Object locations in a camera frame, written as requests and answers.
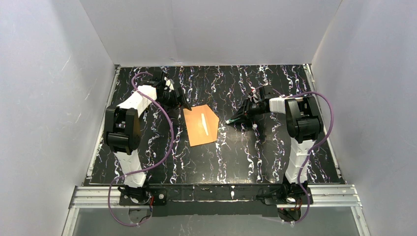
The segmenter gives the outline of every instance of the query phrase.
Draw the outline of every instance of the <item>white enclosure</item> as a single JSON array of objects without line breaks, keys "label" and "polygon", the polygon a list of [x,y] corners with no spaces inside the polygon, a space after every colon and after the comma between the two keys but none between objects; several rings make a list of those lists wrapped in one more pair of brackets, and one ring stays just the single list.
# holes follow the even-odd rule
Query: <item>white enclosure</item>
[{"label": "white enclosure", "polygon": [[3,1],[0,55],[0,235],[61,235],[113,63],[79,1]]},{"label": "white enclosure", "polygon": [[61,234],[115,64],[312,63],[371,234],[415,235],[416,12],[415,0],[3,1],[0,234]]},{"label": "white enclosure", "polygon": [[310,63],[340,0],[81,0],[123,66]]},{"label": "white enclosure", "polygon": [[343,1],[312,63],[334,106],[336,158],[372,235],[417,232],[416,11],[412,0]]}]

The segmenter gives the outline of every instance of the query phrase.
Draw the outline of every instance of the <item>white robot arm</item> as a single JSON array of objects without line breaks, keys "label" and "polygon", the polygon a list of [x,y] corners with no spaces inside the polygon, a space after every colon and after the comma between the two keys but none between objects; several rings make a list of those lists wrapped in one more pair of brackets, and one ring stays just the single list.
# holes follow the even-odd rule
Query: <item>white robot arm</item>
[{"label": "white robot arm", "polygon": [[[158,101],[166,110],[184,106],[191,110],[181,88],[174,88],[174,82],[167,78],[160,69],[156,69],[151,81],[142,81],[138,91]],[[133,93],[127,100],[117,106],[106,109],[104,123],[104,141],[114,152],[122,171],[126,174],[141,170],[138,157],[140,142],[139,117],[151,101],[139,93]],[[143,172],[125,177],[124,184],[132,187],[142,187],[146,180]]]},{"label": "white robot arm", "polygon": [[[227,124],[246,122],[254,115],[276,112],[286,115],[287,131],[291,137],[290,163],[285,172],[289,184],[299,184],[297,177],[308,151],[313,147],[319,133],[323,130],[323,121],[313,96],[301,98],[275,97],[272,86],[259,89],[260,98],[250,93],[240,109],[228,120]],[[307,166],[300,176],[301,183],[307,181]]]}]

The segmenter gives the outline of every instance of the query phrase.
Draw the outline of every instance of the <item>black bracket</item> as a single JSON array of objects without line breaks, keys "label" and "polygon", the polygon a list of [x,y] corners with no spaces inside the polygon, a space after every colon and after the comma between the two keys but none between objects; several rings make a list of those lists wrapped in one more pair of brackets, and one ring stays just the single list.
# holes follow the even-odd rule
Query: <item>black bracket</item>
[{"label": "black bracket", "polygon": [[288,134],[299,144],[304,140],[317,140],[323,130],[323,120],[313,96],[304,97],[301,101],[285,99],[285,117]]},{"label": "black bracket", "polygon": [[112,152],[131,154],[141,140],[138,111],[109,106],[105,112],[104,143]]}]

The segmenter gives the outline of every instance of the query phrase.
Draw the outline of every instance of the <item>metal frame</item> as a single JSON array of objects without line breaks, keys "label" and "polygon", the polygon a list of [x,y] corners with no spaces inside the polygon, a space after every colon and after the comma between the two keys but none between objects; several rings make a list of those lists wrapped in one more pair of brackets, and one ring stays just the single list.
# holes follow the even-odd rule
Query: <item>metal frame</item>
[{"label": "metal frame", "polygon": [[[120,65],[118,65],[116,67],[116,72],[115,72],[115,76],[113,78],[112,87],[110,88],[109,97],[107,98],[106,107],[110,106],[111,103],[112,103],[113,94],[115,93],[115,87],[116,87],[117,79],[119,77],[119,73],[120,73]],[[103,112],[103,118],[101,119],[100,129],[98,130],[98,135],[97,135],[97,139],[96,139],[96,142],[95,142],[94,151],[92,153],[89,168],[87,170],[87,177],[86,177],[87,179],[90,179],[91,176],[92,176],[92,170],[94,168],[95,158],[97,157],[98,146],[100,145],[101,136],[103,135],[104,115],[105,115],[105,113]]]},{"label": "metal frame", "polygon": [[362,213],[362,207],[353,206],[351,207],[353,217],[355,218],[355,223],[357,230],[359,231],[360,236],[370,236],[368,225],[366,224],[365,217]]},{"label": "metal frame", "polygon": [[[314,204],[311,207],[351,207],[357,223],[360,236],[368,236],[366,222],[362,214],[356,188],[353,184],[310,184]],[[109,187],[86,186],[76,187],[69,206],[67,220],[62,236],[71,236],[81,208],[107,208],[107,196]],[[110,204],[112,208],[148,209],[148,206],[120,206],[120,192],[117,187],[112,187],[110,192]],[[292,208],[293,205],[277,205],[277,208]]]},{"label": "metal frame", "polygon": [[[307,82],[308,82],[308,85],[310,86],[311,91],[316,91],[316,84],[315,84],[316,81],[314,80],[313,73],[311,72],[310,64],[304,64],[303,67],[304,67],[305,74],[307,75]],[[323,117],[323,112],[322,112],[322,108],[320,106],[319,100],[317,99],[316,95],[314,95],[314,97],[317,100],[317,105],[319,106],[320,115]],[[325,126],[323,127],[323,129],[324,129],[324,132],[327,133],[327,129],[326,129]],[[334,162],[334,166],[336,167],[337,174],[339,175],[339,177],[341,177],[342,174],[341,174],[340,169],[339,169],[339,163],[337,162],[336,155],[334,154],[333,146],[331,145],[331,141],[330,141],[330,137],[327,139],[327,143],[328,143],[328,146],[330,148],[330,153],[331,153],[331,156],[333,158],[333,162]]]}]

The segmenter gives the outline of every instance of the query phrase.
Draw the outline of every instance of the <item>purple cable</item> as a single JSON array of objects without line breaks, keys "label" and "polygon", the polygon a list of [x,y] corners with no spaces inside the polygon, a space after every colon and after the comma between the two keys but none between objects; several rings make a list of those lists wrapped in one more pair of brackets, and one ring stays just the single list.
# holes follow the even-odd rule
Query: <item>purple cable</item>
[{"label": "purple cable", "polygon": [[111,192],[111,190],[112,190],[112,186],[113,186],[114,182],[115,182],[116,180],[120,179],[120,178],[123,178],[123,177],[129,176],[129,175],[133,175],[133,174],[137,174],[137,173],[140,173],[140,172],[149,171],[149,170],[152,170],[153,168],[155,168],[155,167],[159,166],[160,164],[162,164],[162,162],[164,162],[164,161],[168,158],[169,154],[170,154],[170,153],[171,153],[171,151],[172,151],[172,147],[173,147],[173,145],[174,145],[174,128],[172,127],[172,122],[171,122],[171,120],[170,120],[170,118],[169,118],[169,116],[168,116],[167,112],[166,112],[166,111],[165,111],[165,110],[161,107],[161,105],[160,105],[159,103],[157,103],[155,100],[153,100],[153,99],[152,99],[152,98],[150,98],[149,96],[147,96],[147,95],[145,95],[145,94],[141,93],[140,91],[138,91],[138,87],[135,85],[135,79],[136,79],[139,75],[142,75],[142,74],[147,74],[147,75],[151,75],[151,76],[152,76],[152,74],[150,74],[150,73],[148,73],[148,72],[139,72],[139,73],[137,73],[135,76],[133,76],[133,78],[132,78],[132,85],[133,85],[133,87],[135,88],[135,91],[136,91],[136,92],[138,92],[141,96],[143,96],[143,97],[145,97],[145,98],[149,99],[149,100],[150,100],[150,101],[151,101],[151,102],[152,102],[155,106],[157,106],[157,107],[158,107],[158,108],[162,111],[162,113],[163,113],[163,114],[164,114],[164,116],[166,117],[166,119],[167,119],[167,121],[168,121],[168,124],[169,124],[169,126],[170,126],[170,131],[171,131],[171,143],[170,143],[170,146],[169,146],[168,151],[167,151],[167,153],[165,154],[164,158],[163,158],[162,160],[160,160],[158,163],[154,164],[153,166],[149,166],[148,168],[141,169],[141,170],[138,170],[138,171],[132,171],[132,172],[129,172],[129,173],[124,174],[124,175],[122,175],[122,176],[116,177],[116,178],[114,178],[114,179],[112,180],[112,182],[110,183],[110,187],[109,187],[109,194],[108,194],[108,196],[107,196],[107,206],[109,207],[110,214],[111,214],[111,215],[112,215],[112,217],[113,217],[113,218],[114,218],[117,222],[119,222],[120,224],[122,224],[122,225],[124,225],[124,226],[130,226],[130,227],[135,227],[135,226],[142,225],[143,223],[147,222],[147,220],[149,220],[149,219],[151,218],[151,216],[150,216],[150,217],[148,217],[145,221],[140,222],[140,223],[137,223],[137,224],[126,224],[126,223],[121,222],[119,219],[117,219],[117,217],[114,215],[114,213],[113,213],[113,211],[112,211],[112,208],[110,207],[110,192]]},{"label": "purple cable", "polygon": [[299,183],[299,185],[300,185],[300,187],[301,187],[301,189],[303,190],[303,192],[305,193],[305,195],[307,196],[307,209],[305,210],[305,213],[304,213],[304,215],[299,219],[299,220],[297,220],[297,221],[295,221],[294,223],[299,223],[299,222],[301,222],[306,216],[307,216],[307,214],[308,214],[308,211],[310,210],[310,198],[309,198],[309,196],[308,196],[308,192],[307,192],[307,190],[304,188],[304,186],[302,186],[302,184],[301,184],[301,181],[300,181],[300,177],[301,177],[301,172],[302,172],[302,169],[304,168],[304,166],[307,164],[307,162],[308,162],[308,160],[310,160],[310,154],[311,154],[311,151],[313,150],[313,149],[315,149],[316,147],[319,147],[320,145],[322,145],[326,140],[327,140],[327,138],[329,137],[329,135],[330,135],[330,132],[331,132],[331,130],[333,129],[333,122],[334,122],[334,114],[333,114],[333,107],[331,106],[331,104],[330,104],[330,102],[328,101],[328,99],[324,96],[324,95],[322,95],[321,93],[318,93],[318,92],[303,92],[303,93],[300,93],[300,94],[296,94],[296,95],[293,95],[293,96],[290,96],[290,97],[301,97],[301,96],[304,96],[304,95],[307,95],[307,94],[315,94],[315,95],[317,95],[317,96],[320,96],[320,97],[322,97],[322,99],[324,99],[326,102],[327,102],[327,104],[328,104],[328,108],[329,108],[329,110],[330,110],[330,125],[328,126],[328,131],[327,131],[327,134],[325,135],[325,137],[320,141],[320,142],[318,142],[317,144],[315,144],[314,146],[312,146],[309,150],[308,150],[308,152],[307,152],[307,157],[306,157],[306,159],[304,160],[304,162],[303,162],[303,164],[301,165],[301,167],[300,167],[300,171],[299,171],[299,173],[298,173],[298,176],[297,176],[297,181],[298,181],[298,183]]}]

